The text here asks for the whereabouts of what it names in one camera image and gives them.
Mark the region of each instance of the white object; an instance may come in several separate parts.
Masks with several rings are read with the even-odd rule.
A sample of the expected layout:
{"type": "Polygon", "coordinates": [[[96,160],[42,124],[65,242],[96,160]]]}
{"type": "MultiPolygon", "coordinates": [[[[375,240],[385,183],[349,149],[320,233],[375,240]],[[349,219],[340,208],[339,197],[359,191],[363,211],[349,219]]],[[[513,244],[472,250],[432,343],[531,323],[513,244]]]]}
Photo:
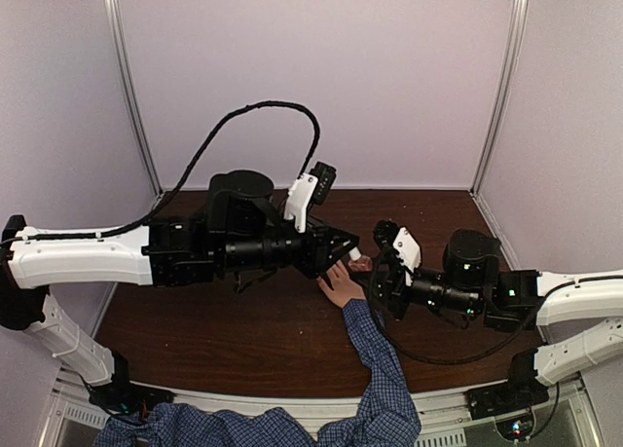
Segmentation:
{"type": "Polygon", "coordinates": [[[92,386],[111,382],[115,369],[112,353],[102,347],[67,316],[52,294],[43,305],[43,322],[34,322],[24,333],[39,340],[53,357],[76,370],[92,386]]]}
{"type": "Polygon", "coordinates": [[[582,275],[545,272],[537,279],[539,296],[569,283],[550,295],[538,312],[536,324],[541,329],[567,320],[605,318],[600,324],[563,342],[540,347],[534,356],[538,382],[553,385],[576,371],[623,354],[623,279],[583,281],[616,276],[623,276],[623,270],[582,275]]]}
{"type": "Polygon", "coordinates": [[[308,222],[308,207],[318,178],[311,174],[302,174],[288,189],[283,218],[294,220],[294,227],[299,233],[305,233],[308,222]]]}
{"type": "Polygon", "coordinates": [[[623,317],[623,279],[581,282],[602,276],[623,276],[623,270],[583,275],[543,273],[537,279],[539,296],[563,283],[574,281],[576,285],[552,294],[538,312],[536,325],[543,327],[581,318],[623,317]]]}
{"type": "MultiPolygon", "coordinates": [[[[421,249],[409,230],[405,227],[400,228],[396,239],[393,241],[393,248],[398,251],[402,265],[411,272],[414,272],[421,264],[421,249]]],[[[407,286],[411,285],[411,275],[405,272],[407,286]]]]}
{"type": "Polygon", "coordinates": [[[534,356],[536,380],[552,386],[577,371],[620,354],[623,354],[623,318],[607,318],[561,343],[540,347],[534,356]]]}
{"type": "MultiPolygon", "coordinates": [[[[97,233],[110,228],[51,231],[25,227],[17,236],[38,234],[97,233]]],[[[62,241],[15,241],[9,261],[11,274],[21,289],[46,284],[117,281],[152,284],[149,257],[142,247],[149,244],[149,227],[105,239],[62,241]]]]}
{"type": "Polygon", "coordinates": [[[353,261],[359,260],[362,257],[361,251],[357,247],[354,247],[348,252],[348,257],[350,257],[350,260],[353,261]]]}

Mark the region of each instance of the metal frame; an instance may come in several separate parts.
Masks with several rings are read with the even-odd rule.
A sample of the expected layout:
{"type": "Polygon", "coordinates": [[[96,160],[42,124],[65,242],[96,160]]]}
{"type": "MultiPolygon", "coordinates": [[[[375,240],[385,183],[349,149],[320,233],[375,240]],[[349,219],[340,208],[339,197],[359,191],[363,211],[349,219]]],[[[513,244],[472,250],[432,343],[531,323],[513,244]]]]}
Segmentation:
{"type": "MultiPolygon", "coordinates": [[[[420,414],[422,433],[416,446],[436,445],[459,447],[464,443],[464,429],[474,425],[490,423],[492,418],[472,421],[466,405],[464,393],[472,387],[431,391],[413,394],[412,397],[420,414]],[[456,442],[458,436],[462,442],[456,442]],[[448,444],[446,438],[453,438],[448,444]]],[[[213,413],[229,409],[245,416],[257,416],[271,408],[281,406],[294,416],[311,434],[316,435],[319,428],[331,421],[353,416],[360,398],[253,398],[233,395],[220,395],[198,391],[173,390],[176,403],[188,403],[200,411],[213,413]]],[[[101,428],[108,416],[99,408],[89,405],[89,395],[75,372],[63,367],[58,374],[48,406],[45,410],[45,423],[39,437],[40,446],[55,447],[63,420],[68,419],[93,428],[101,428]]],[[[561,383],[561,401],[569,400],[574,407],[574,420],[585,446],[603,445],[597,420],[590,400],[580,379],[561,383]]],[[[550,400],[541,406],[550,406],[550,400]]]]}
{"type": "Polygon", "coordinates": [[[132,125],[134,136],[136,137],[136,143],[138,144],[138,150],[143,166],[147,171],[150,186],[154,192],[154,196],[158,197],[158,195],[162,193],[163,187],[156,171],[154,158],[152,157],[152,153],[149,149],[149,143],[147,142],[147,137],[145,135],[145,128],[143,127],[143,121],[138,108],[136,90],[134,88],[134,82],[132,81],[129,69],[128,49],[126,48],[126,39],[124,38],[124,28],[121,21],[119,0],[104,0],[104,4],[106,6],[106,14],[108,15],[108,21],[110,23],[110,31],[112,33],[115,49],[117,51],[117,62],[119,64],[119,73],[121,74],[121,82],[124,88],[124,97],[126,107],[128,108],[129,120],[132,125]]]}
{"type": "Polygon", "coordinates": [[[489,122],[487,139],[485,141],[485,146],[483,147],[476,176],[471,188],[471,193],[474,197],[479,196],[487,170],[489,169],[489,165],[491,163],[495,142],[501,128],[504,111],[506,110],[508,97],[510,95],[511,78],[515,72],[519,52],[524,39],[527,15],[528,0],[514,0],[513,11],[511,13],[510,25],[508,29],[508,39],[506,41],[506,53],[504,54],[502,72],[497,86],[497,95],[495,96],[494,112],[489,122]]]}

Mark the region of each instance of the black cable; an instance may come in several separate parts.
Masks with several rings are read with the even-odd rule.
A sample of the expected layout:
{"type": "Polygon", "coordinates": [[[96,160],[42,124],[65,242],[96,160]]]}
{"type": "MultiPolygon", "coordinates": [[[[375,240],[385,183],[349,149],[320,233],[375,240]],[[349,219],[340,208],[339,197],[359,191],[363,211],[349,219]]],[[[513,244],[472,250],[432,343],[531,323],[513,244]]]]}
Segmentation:
{"type": "Polygon", "coordinates": [[[441,314],[441,311],[433,311],[431,308],[428,308],[428,310],[435,317],[439,318],[439,320],[441,320],[444,323],[447,323],[448,325],[451,325],[454,328],[457,328],[458,330],[467,330],[469,328],[469,320],[468,319],[465,319],[463,321],[463,324],[461,324],[461,323],[455,322],[454,320],[452,320],[448,316],[444,316],[443,314],[441,314]]]}
{"type": "Polygon", "coordinates": [[[308,151],[307,156],[305,157],[305,161],[303,162],[303,166],[301,167],[301,171],[299,175],[303,174],[312,159],[313,153],[315,152],[316,147],[318,146],[318,142],[320,141],[320,124],[313,113],[304,105],[299,103],[292,103],[289,101],[260,101],[258,103],[249,104],[244,106],[243,108],[232,111],[227,114],[223,119],[221,119],[214,129],[210,131],[205,141],[199,147],[195,155],[193,156],[191,162],[188,164],[182,177],[180,177],[179,181],[175,185],[172,191],[170,191],[165,197],[160,201],[160,203],[154,207],[149,213],[144,215],[143,217],[128,223],[125,226],[121,226],[119,228],[115,228],[113,230],[103,231],[99,234],[96,233],[54,233],[54,234],[39,234],[32,237],[28,237],[29,240],[33,241],[51,241],[51,240],[93,240],[100,238],[112,238],[114,236],[119,236],[129,231],[135,230],[136,228],[144,225],[148,221],[152,220],[158,213],[160,213],[163,208],[171,203],[171,201],[177,196],[179,191],[182,189],[186,181],[188,180],[191,172],[197,165],[197,162],[202,157],[203,152],[208,147],[208,145],[212,142],[216,134],[227,124],[228,121],[231,121],[237,116],[241,116],[243,114],[249,113],[255,109],[261,108],[288,108],[294,111],[298,111],[300,113],[305,114],[311,121],[313,125],[313,141],[311,142],[310,150],[308,151]]]}
{"type": "Polygon", "coordinates": [[[528,327],[528,325],[536,318],[536,315],[543,307],[543,304],[545,304],[545,301],[547,300],[547,298],[549,298],[556,291],[560,291],[561,289],[567,288],[569,286],[576,286],[577,284],[587,282],[587,281],[600,281],[600,280],[606,280],[606,279],[623,279],[623,276],[620,276],[620,275],[588,277],[585,279],[579,279],[577,283],[575,281],[567,281],[565,283],[561,283],[557,286],[554,286],[552,289],[550,289],[547,292],[547,294],[545,294],[545,296],[543,296],[543,299],[531,309],[531,311],[528,313],[526,318],[522,320],[517,330],[515,330],[512,334],[510,334],[508,337],[503,339],[498,344],[493,345],[491,348],[484,350],[483,352],[473,354],[471,356],[460,357],[457,359],[443,359],[443,358],[434,357],[434,356],[422,356],[420,354],[415,354],[415,353],[410,352],[409,350],[406,350],[400,343],[394,340],[394,338],[391,337],[391,335],[389,335],[385,331],[385,329],[381,326],[381,323],[379,322],[379,319],[377,318],[376,313],[374,312],[373,290],[374,290],[374,286],[376,285],[376,278],[379,272],[379,268],[381,267],[381,263],[383,262],[383,259],[385,259],[385,256],[389,252],[394,253],[393,248],[391,246],[384,248],[381,251],[381,253],[375,258],[374,265],[372,267],[372,274],[370,277],[370,282],[368,283],[368,286],[365,292],[366,299],[368,301],[368,306],[370,308],[370,313],[372,314],[372,321],[374,321],[377,329],[379,330],[379,333],[381,333],[399,353],[402,353],[405,356],[417,362],[421,362],[424,364],[435,364],[439,366],[457,366],[460,364],[467,364],[470,362],[478,361],[480,359],[484,359],[485,357],[489,357],[492,354],[499,352],[501,349],[508,346],[513,340],[515,340],[519,336],[519,334],[522,333],[526,329],[526,327],[528,327]]]}
{"type": "Polygon", "coordinates": [[[561,383],[558,382],[558,383],[556,383],[556,399],[554,400],[554,406],[552,407],[552,411],[550,412],[549,416],[547,417],[547,420],[545,420],[545,423],[543,423],[543,426],[541,426],[538,429],[538,431],[535,432],[534,434],[530,434],[530,436],[528,438],[529,441],[533,440],[538,435],[541,435],[541,433],[544,432],[547,429],[547,427],[549,426],[549,424],[552,422],[552,419],[554,419],[554,415],[556,414],[556,409],[558,408],[558,402],[560,400],[560,397],[561,397],[561,383]]]}
{"type": "Polygon", "coordinates": [[[277,269],[270,270],[270,271],[266,272],[264,275],[262,275],[261,277],[259,277],[257,279],[250,279],[249,281],[246,281],[245,283],[238,282],[234,286],[235,294],[242,294],[245,290],[247,290],[251,286],[256,285],[256,284],[260,284],[260,283],[266,281],[267,279],[271,279],[272,277],[274,277],[276,275],[276,272],[277,272],[277,269]]]}
{"type": "Polygon", "coordinates": [[[87,389],[87,392],[89,393],[89,396],[91,397],[91,400],[93,401],[93,403],[95,403],[95,405],[97,405],[104,413],[106,413],[108,416],[110,416],[111,418],[114,418],[117,421],[120,421],[121,423],[125,423],[127,425],[133,426],[135,428],[140,428],[141,426],[145,426],[144,422],[136,422],[134,420],[128,419],[128,418],[124,418],[123,416],[120,416],[116,413],[113,413],[112,411],[110,411],[100,400],[99,400],[99,394],[93,389],[93,387],[91,386],[91,384],[89,384],[87,381],[85,381],[85,379],[80,376],[80,379],[82,380],[83,385],[85,386],[85,389],[87,389]]]}

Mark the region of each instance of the finger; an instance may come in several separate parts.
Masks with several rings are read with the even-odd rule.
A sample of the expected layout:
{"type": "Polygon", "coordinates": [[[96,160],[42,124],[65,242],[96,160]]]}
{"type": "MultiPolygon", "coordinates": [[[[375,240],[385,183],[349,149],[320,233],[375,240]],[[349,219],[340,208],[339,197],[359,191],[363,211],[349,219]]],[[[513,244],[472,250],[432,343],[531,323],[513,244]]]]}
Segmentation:
{"type": "Polygon", "coordinates": [[[338,279],[338,268],[335,265],[327,270],[327,277],[329,277],[331,281],[338,279]]]}
{"type": "Polygon", "coordinates": [[[329,294],[333,292],[331,287],[327,284],[327,282],[324,279],[318,279],[317,281],[318,281],[318,286],[320,286],[320,289],[322,290],[324,294],[329,296],[329,294]]]}
{"type": "Polygon", "coordinates": [[[348,277],[348,269],[347,269],[347,266],[344,265],[344,262],[342,262],[341,260],[338,260],[338,263],[336,265],[338,266],[338,270],[339,270],[338,275],[342,275],[344,278],[348,277]]]}

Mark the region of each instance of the shirt sleeve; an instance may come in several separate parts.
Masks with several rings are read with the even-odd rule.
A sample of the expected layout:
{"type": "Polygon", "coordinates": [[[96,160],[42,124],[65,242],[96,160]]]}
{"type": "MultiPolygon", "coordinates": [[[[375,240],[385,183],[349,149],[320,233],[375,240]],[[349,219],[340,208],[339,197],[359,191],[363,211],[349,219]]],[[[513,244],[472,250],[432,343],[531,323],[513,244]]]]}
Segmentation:
{"type": "Polygon", "coordinates": [[[413,447],[421,423],[394,348],[372,321],[366,301],[346,304],[344,319],[350,340],[372,378],[357,415],[323,428],[318,444],[413,447]],[[344,443],[336,442],[337,438],[344,443]]]}

